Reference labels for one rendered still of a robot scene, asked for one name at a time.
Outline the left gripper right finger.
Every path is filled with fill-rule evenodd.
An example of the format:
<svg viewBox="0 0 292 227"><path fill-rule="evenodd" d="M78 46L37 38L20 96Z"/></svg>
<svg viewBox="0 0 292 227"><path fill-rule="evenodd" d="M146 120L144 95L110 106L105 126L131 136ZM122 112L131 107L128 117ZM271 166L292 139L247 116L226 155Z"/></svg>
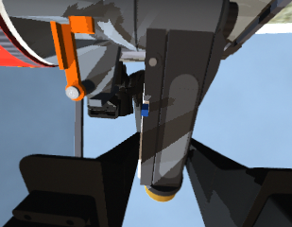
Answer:
<svg viewBox="0 0 292 227"><path fill-rule="evenodd" d="M205 227L251 227L269 195L292 194L292 168L247 168L194 138L185 167Z"/></svg>

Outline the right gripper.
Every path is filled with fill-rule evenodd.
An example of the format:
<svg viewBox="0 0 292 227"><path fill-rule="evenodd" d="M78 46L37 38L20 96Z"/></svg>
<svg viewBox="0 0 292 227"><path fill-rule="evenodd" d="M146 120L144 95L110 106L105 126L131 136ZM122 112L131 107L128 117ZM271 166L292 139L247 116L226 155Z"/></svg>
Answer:
<svg viewBox="0 0 292 227"><path fill-rule="evenodd" d="M126 87L127 81L127 67L123 66L123 62L119 61L115 84L114 86ZM122 84L122 85L118 85ZM88 94L87 97L87 108L88 115L90 117L96 118L109 118L116 119L120 116L121 113L121 99L118 99L118 96L113 96L108 102L106 102L102 107L89 106L89 99L94 95Z"/></svg>

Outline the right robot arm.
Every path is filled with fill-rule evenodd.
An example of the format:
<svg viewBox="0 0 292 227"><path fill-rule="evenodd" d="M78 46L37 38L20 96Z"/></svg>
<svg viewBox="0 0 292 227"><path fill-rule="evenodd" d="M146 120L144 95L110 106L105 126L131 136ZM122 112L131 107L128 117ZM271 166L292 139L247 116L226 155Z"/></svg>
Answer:
<svg viewBox="0 0 292 227"><path fill-rule="evenodd" d="M121 99L120 116L127 116L129 114L134 114L135 112L136 130L138 132L141 132L141 111L143 106L144 84L145 70L139 70L130 75L127 74L126 87L119 88L119 92L125 93L117 92L115 94L115 96L118 96L118 99ZM134 102L134 110L132 99Z"/></svg>

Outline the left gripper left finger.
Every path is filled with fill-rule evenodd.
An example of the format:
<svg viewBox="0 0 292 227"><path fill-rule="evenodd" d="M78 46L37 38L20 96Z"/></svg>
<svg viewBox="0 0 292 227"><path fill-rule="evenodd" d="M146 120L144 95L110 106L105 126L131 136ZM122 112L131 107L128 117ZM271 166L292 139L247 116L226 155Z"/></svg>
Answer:
<svg viewBox="0 0 292 227"><path fill-rule="evenodd" d="M94 197L100 227L122 227L136 168L140 132L96 158L31 154L19 168L32 190Z"/></svg>

